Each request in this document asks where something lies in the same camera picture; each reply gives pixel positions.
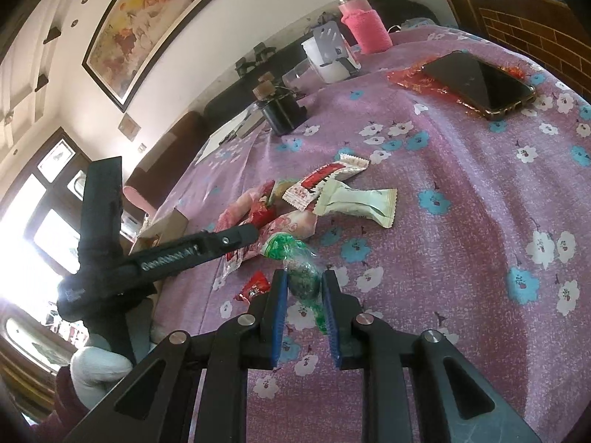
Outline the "white gloved left hand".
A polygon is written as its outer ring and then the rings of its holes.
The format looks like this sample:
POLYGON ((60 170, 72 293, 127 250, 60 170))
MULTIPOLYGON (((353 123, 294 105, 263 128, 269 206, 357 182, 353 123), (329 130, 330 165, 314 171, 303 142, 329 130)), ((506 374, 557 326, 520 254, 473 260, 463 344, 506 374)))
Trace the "white gloved left hand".
MULTIPOLYGON (((132 344, 140 346, 145 357, 156 346, 151 341, 151 317, 153 300, 144 300, 131 311, 132 344)), ((70 375, 74 392, 81 404, 93 409, 132 369, 132 363, 124 356, 107 349, 87 344, 78 349, 70 361, 70 375)))

